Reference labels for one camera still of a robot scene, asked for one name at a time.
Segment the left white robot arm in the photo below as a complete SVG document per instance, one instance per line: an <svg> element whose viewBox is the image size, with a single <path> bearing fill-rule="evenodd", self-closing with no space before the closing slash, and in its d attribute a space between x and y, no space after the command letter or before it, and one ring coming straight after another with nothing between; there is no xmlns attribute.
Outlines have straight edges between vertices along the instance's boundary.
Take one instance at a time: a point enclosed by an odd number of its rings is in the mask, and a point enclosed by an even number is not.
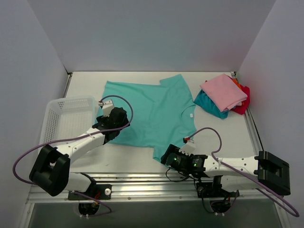
<svg viewBox="0 0 304 228"><path fill-rule="evenodd" d="M89 151L116 138L124 126L129 126L127 112L115 107L108 116L99 116L97 123L80 139L57 146L43 146L29 179L52 197L64 190L79 192L84 199L109 196L109 187L98 186L88 174L71 172L70 165Z"/></svg>

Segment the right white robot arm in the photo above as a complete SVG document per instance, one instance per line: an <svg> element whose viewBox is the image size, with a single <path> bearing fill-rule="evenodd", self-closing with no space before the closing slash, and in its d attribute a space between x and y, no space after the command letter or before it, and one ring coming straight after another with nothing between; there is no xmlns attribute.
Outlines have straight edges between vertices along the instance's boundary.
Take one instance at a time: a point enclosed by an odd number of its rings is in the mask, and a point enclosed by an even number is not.
<svg viewBox="0 0 304 228"><path fill-rule="evenodd" d="M195 143L182 148L170 144L161 163L197 180L212 178L216 196L237 190L265 189L276 197L290 195L289 164L270 152L245 158L216 158L192 154Z"/></svg>

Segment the teal green t-shirt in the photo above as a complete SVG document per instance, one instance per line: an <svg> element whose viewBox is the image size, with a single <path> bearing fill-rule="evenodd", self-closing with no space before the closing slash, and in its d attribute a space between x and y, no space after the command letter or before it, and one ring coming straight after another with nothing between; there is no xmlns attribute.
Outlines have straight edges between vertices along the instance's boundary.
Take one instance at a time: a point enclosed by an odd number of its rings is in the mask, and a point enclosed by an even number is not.
<svg viewBox="0 0 304 228"><path fill-rule="evenodd" d="M111 144L153 148L153 158L160 161L170 144L181 147L182 139L196 131L195 104L181 74L159 85L108 81L103 96L108 95L133 118Z"/></svg>

